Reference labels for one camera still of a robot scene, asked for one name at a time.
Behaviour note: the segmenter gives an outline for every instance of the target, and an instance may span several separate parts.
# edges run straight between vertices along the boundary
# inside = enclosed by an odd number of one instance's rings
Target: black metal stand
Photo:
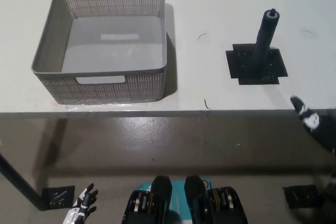
[[[0,173],[40,211],[72,206],[75,194],[74,186],[44,188],[41,197],[1,154]]]

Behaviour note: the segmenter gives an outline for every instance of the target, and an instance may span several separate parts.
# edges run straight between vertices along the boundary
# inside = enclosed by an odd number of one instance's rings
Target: black square base plate
[[[71,208],[74,203],[75,186],[43,188],[42,200],[49,210]]]
[[[251,71],[250,60],[255,44],[233,44],[233,51],[226,51],[232,79],[239,80],[239,85],[279,84],[278,77],[287,77],[279,49],[270,49],[263,70],[255,74]]]
[[[283,190],[290,209],[322,206],[323,198],[316,185],[289,186]]]

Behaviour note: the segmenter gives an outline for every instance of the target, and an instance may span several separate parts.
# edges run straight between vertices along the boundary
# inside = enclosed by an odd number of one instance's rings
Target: white table
[[[173,7],[167,31],[176,47],[177,91],[159,102],[100,106],[57,104],[30,69],[50,3],[0,0],[1,116],[288,111],[293,94],[314,109],[336,107],[335,0],[166,0]],[[240,86],[230,78],[225,51],[254,43],[270,8],[280,13],[271,46],[280,49],[289,77],[280,85]]]

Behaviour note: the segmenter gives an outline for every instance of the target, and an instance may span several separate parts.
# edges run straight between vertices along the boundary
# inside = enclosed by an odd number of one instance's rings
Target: basket handle hole
[[[97,76],[97,77],[77,77],[79,84],[107,84],[126,82],[125,76]]]

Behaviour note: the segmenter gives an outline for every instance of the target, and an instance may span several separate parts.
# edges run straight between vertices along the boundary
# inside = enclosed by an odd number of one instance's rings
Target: gray plastic basket
[[[60,104],[163,97],[165,0],[53,0],[31,69]]]

